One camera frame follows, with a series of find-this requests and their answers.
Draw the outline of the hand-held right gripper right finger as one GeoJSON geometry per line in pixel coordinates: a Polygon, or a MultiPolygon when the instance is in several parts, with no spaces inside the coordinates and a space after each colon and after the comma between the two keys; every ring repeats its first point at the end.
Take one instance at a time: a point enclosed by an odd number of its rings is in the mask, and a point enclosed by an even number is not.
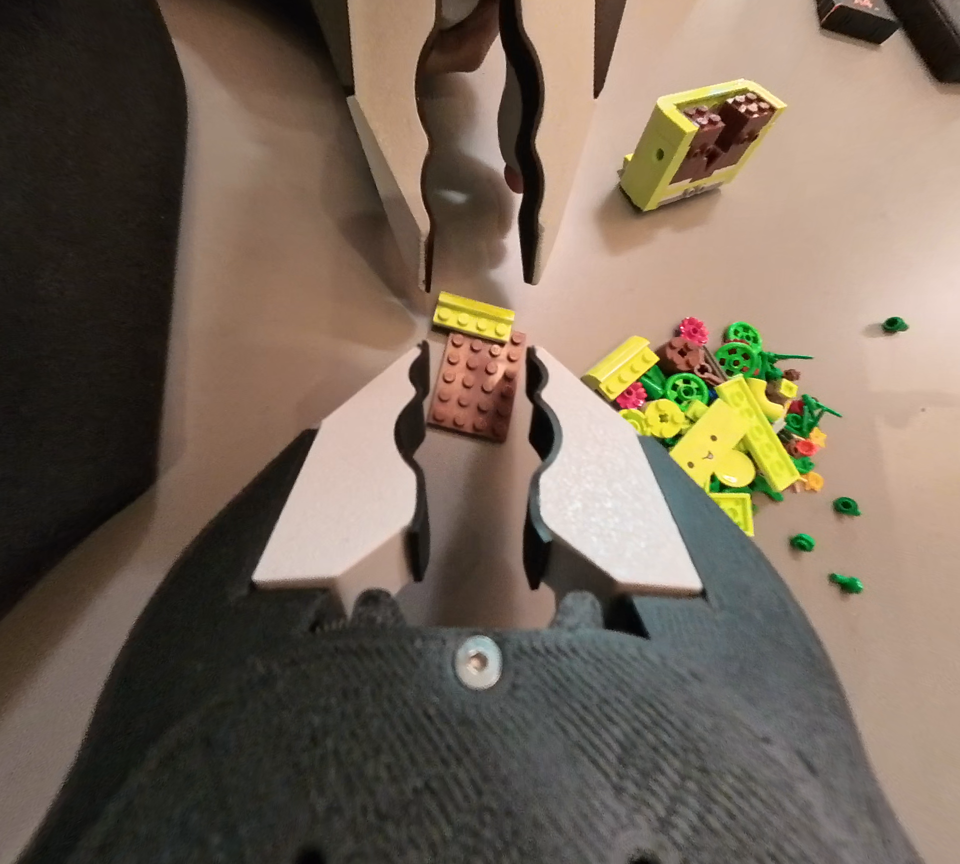
{"type": "Polygon", "coordinates": [[[538,464],[526,508],[526,580],[559,601],[588,592],[706,593],[639,434],[545,348],[526,354],[529,443],[538,464]]]}

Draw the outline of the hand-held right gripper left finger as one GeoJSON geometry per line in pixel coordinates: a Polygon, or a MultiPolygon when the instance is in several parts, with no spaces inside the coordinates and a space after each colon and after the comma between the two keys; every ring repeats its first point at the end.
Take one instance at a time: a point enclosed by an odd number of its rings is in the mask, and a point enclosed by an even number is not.
{"type": "Polygon", "coordinates": [[[345,611],[364,591],[396,594],[429,561],[429,348],[420,343],[320,423],[252,582],[327,588],[345,611]]]}

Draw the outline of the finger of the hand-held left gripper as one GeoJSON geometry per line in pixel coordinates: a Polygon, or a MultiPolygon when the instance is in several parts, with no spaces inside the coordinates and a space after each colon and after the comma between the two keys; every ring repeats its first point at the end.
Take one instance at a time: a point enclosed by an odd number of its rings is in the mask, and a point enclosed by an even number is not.
{"type": "Polygon", "coordinates": [[[524,281],[538,283],[594,114],[595,0],[501,0],[507,60],[498,126],[518,213],[524,281]]]}
{"type": "Polygon", "coordinates": [[[424,198],[430,142],[418,68],[437,25],[437,0],[346,0],[354,92],[348,97],[401,256],[430,289],[434,220],[424,198]]]}

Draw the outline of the lime brick box with brown bricks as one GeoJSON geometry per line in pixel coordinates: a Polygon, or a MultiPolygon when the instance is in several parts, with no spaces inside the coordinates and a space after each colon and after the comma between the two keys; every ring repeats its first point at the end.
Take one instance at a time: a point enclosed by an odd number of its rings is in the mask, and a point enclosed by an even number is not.
{"type": "Polygon", "coordinates": [[[733,181],[786,110],[758,83],[736,79],[657,99],[619,187],[651,211],[733,181]]]}

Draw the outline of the lime curved brick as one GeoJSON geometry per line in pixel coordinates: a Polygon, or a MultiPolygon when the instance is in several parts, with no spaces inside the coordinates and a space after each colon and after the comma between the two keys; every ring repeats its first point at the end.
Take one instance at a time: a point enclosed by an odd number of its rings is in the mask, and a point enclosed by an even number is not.
{"type": "Polygon", "coordinates": [[[582,375],[582,382],[613,401],[654,367],[659,356],[648,339],[633,335],[582,375]]]}

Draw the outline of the long lime toy plate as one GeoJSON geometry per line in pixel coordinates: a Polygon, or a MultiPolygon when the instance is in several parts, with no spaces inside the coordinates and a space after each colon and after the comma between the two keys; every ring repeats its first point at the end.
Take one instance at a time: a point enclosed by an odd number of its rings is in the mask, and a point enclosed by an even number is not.
{"type": "Polygon", "coordinates": [[[781,493],[800,477],[794,459],[788,454],[771,423],[767,420],[747,379],[737,376],[720,383],[718,398],[738,412],[747,424],[743,441],[758,470],[776,493],[781,493]]]}

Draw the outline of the lime bracket build with brown plate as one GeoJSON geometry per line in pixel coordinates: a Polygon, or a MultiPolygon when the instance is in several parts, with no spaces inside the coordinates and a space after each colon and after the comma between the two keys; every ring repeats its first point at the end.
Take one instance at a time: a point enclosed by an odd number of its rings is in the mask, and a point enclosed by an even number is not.
{"type": "Polygon", "coordinates": [[[507,308],[442,292],[433,318],[448,333],[428,426],[506,441],[520,388],[525,334],[507,308]]]}

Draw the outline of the person's left hand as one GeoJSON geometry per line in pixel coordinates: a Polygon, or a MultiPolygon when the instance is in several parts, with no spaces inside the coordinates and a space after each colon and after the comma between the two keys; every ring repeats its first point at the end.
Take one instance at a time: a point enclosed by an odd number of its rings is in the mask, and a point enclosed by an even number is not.
{"type": "Polygon", "coordinates": [[[479,0],[460,22],[438,31],[419,68],[423,79],[474,72],[481,66],[499,33],[500,0],[479,0]]]}

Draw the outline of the pile of small toy bricks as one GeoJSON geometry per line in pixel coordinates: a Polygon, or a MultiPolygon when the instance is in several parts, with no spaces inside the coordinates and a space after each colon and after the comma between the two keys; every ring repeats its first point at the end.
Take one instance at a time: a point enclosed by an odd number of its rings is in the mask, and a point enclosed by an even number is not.
{"type": "Polygon", "coordinates": [[[754,513],[758,510],[755,496],[781,502],[788,490],[822,491],[825,480],[816,461],[827,444],[822,420],[826,416],[841,419],[842,414],[801,390],[799,363],[812,360],[812,355],[771,350],[760,330],[746,321],[730,323],[712,342],[705,322],[694,316],[680,320],[665,343],[658,347],[649,343],[658,355],[657,364],[618,398],[608,401],[587,386],[639,436],[653,438],[669,454],[710,405],[720,399],[717,386],[741,376],[747,379],[799,474],[798,480],[781,493],[774,492],[748,453],[743,437],[736,449],[754,463],[753,482],[745,488],[732,488],[714,476],[707,490],[699,487],[702,491],[707,495],[749,492],[754,513]]]}

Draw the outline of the black battery pack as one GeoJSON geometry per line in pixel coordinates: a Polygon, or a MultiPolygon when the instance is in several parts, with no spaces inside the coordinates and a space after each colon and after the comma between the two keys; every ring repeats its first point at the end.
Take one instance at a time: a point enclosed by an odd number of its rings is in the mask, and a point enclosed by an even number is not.
{"type": "Polygon", "coordinates": [[[900,25],[884,0],[815,0],[822,30],[882,44],[900,25]]]}

